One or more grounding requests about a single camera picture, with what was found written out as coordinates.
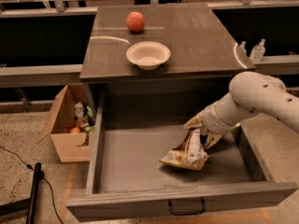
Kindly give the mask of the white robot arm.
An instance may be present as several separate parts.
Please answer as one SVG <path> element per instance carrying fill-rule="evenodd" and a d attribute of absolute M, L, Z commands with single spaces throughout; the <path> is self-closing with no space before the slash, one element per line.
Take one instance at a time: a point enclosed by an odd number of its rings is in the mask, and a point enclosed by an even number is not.
<path fill-rule="evenodd" d="M 203 110 L 203 123 L 210 132 L 225 135 L 260 113 L 299 132 L 299 98 L 287 93 L 278 78 L 242 72 L 232 78 L 226 95 Z"/>

